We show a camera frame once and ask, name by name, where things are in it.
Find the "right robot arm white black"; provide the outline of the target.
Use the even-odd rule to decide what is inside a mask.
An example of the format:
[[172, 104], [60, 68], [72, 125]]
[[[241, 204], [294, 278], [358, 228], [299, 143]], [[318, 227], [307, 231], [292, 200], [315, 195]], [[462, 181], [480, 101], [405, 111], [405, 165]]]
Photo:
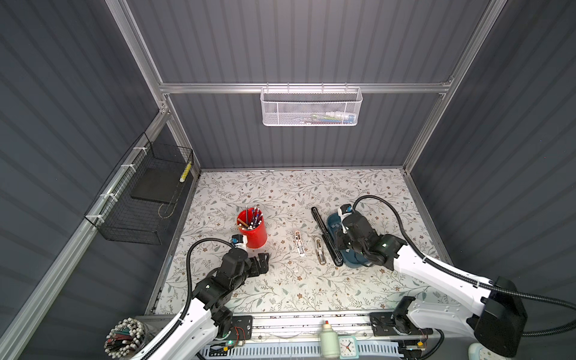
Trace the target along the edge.
[[420, 329], [467, 335], [500, 356], [516, 356], [527, 322], [527, 312], [519, 298], [481, 288], [483, 277], [419, 255], [406, 239], [378, 234], [368, 219], [349, 204], [337, 213], [338, 247], [363, 257], [373, 266], [420, 280], [456, 302], [431, 304], [405, 295], [385, 322], [387, 326], [401, 335]]

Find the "pink eraser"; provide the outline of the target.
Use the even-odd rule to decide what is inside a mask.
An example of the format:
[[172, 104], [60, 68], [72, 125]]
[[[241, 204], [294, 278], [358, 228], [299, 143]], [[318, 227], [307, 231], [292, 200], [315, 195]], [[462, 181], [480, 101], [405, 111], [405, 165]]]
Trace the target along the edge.
[[296, 246], [296, 249], [298, 251], [298, 255], [300, 257], [304, 257], [305, 256], [305, 245], [303, 242], [302, 233], [298, 230], [295, 231], [294, 238], [295, 238], [295, 246]]

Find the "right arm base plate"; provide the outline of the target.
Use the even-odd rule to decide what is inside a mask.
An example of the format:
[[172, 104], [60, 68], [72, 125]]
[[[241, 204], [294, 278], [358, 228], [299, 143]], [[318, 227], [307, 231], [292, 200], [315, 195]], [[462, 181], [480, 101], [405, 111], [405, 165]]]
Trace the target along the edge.
[[377, 311], [369, 313], [372, 332], [376, 336], [420, 336], [432, 335], [432, 328], [417, 328], [404, 315], [395, 315], [393, 311]]

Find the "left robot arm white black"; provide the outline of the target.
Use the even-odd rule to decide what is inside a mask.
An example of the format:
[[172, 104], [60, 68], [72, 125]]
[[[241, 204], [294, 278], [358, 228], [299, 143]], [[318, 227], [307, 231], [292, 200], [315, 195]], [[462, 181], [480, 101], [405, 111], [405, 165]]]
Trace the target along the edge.
[[268, 270], [268, 253], [251, 256], [242, 248], [231, 248], [214, 274], [189, 286], [183, 309], [133, 358], [193, 359], [214, 339], [230, 332], [233, 313], [226, 304], [233, 293], [248, 278]]

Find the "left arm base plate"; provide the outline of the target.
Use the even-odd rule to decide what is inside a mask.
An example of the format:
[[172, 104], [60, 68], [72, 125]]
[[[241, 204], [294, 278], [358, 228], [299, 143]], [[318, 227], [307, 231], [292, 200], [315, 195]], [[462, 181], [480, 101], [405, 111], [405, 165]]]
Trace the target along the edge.
[[232, 316], [216, 325], [216, 341], [247, 341], [252, 337], [254, 318], [250, 315]]

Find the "black stapler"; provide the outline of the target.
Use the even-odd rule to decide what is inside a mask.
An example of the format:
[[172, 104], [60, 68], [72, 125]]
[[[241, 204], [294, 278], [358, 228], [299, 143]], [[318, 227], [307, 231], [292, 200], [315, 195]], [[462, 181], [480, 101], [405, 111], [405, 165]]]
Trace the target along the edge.
[[325, 243], [325, 246], [328, 250], [328, 253], [329, 253], [334, 265], [337, 267], [342, 267], [342, 265], [344, 264], [344, 258], [342, 257], [340, 251], [335, 247], [335, 244], [334, 244], [332, 237], [329, 233], [328, 227], [326, 226], [325, 222], [323, 221], [323, 219], [320, 215], [320, 212], [318, 211], [316, 206], [313, 206], [310, 209], [310, 212], [313, 216], [313, 219], [316, 221], [316, 224], [320, 228], [320, 231], [322, 233], [322, 239]]

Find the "teal plastic tray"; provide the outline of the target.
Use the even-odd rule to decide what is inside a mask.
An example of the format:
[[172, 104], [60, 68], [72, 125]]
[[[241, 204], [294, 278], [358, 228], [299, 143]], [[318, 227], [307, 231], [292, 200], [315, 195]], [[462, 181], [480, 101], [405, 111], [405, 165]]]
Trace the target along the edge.
[[345, 266], [351, 269], [358, 269], [361, 267], [369, 268], [373, 266], [373, 264], [365, 259], [361, 254], [358, 254], [347, 247], [347, 240], [349, 240], [349, 237], [344, 234], [341, 226], [341, 219], [336, 212], [328, 216], [327, 227], [334, 242], [334, 246], [342, 256], [343, 264]]

